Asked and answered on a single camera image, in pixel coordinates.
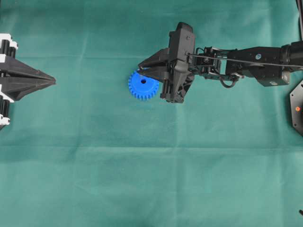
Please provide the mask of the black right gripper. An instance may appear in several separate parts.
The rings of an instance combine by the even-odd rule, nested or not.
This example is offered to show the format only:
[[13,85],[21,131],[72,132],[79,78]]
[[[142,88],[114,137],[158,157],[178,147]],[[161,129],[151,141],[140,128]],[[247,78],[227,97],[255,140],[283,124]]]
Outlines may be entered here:
[[187,51],[167,47],[138,64],[143,76],[163,83],[160,97],[169,103],[183,103],[191,84],[195,79],[192,70],[192,57]]

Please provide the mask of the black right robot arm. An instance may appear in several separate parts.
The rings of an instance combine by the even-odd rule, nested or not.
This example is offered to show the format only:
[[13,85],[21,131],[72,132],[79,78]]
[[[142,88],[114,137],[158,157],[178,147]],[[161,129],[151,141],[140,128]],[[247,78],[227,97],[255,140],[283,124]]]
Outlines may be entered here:
[[195,75],[218,80],[232,88],[239,79],[255,78],[261,85],[284,86],[290,74],[303,69],[303,43],[282,47],[253,47],[222,50],[206,47],[202,52],[185,52],[183,59],[173,58],[170,48],[139,63],[139,73],[163,84],[160,97],[170,103],[183,103]]

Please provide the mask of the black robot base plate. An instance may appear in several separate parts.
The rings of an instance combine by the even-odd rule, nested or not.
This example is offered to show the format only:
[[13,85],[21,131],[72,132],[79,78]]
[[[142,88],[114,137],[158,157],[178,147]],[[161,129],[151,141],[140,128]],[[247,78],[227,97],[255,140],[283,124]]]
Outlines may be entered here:
[[292,125],[294,129],[303,135],[303,81],[301,81],[290,93],[290,107]]

